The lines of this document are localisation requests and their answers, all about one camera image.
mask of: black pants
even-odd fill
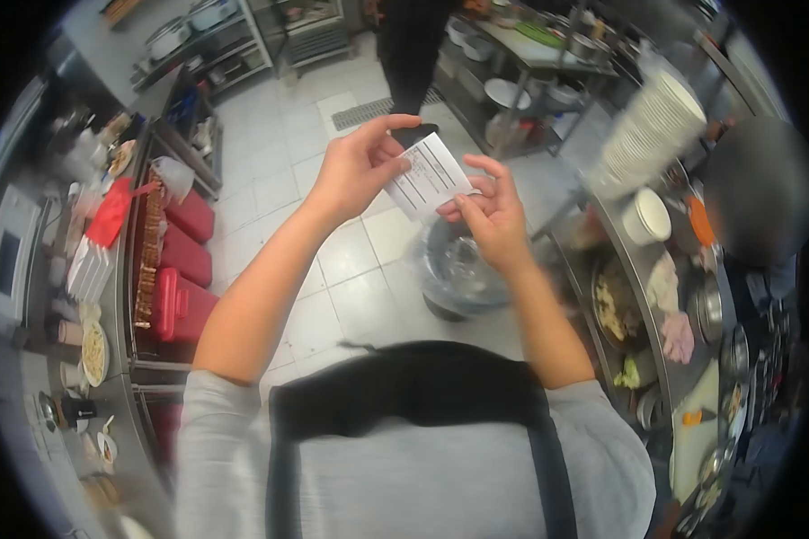
[[[390,86],[391,114],[419,114],[434,78],[447,19],[459,3],[387,0],[383,6],[378,58]]]

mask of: plate of food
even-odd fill
[[[135,141],[125,141],[117,148],[117,155],[108,167],[108,174],[116,178],[126,170],[126,166],[132,160]]]
[[[618,351],[635,353],[647,345],[647,333],[635,293],[617,257],[593,272],[593,312],[606,340]]]
[[[108,372],[108,339],[102,325],[95,321],[84,323],[84,340],[81,343],[81,363],[84,375],[93,387],[105,380]]]

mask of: white cup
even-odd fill
[[[637,245],[664,242],[671,236],[671,219],[653,189],[640,189],[621,217],[626,234]]]

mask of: stack of white bowls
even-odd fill
[[[706,122],[695,96],[661,71],[645,83],[619,118],[585,183],[608,199],[644,186],[701,134]]]

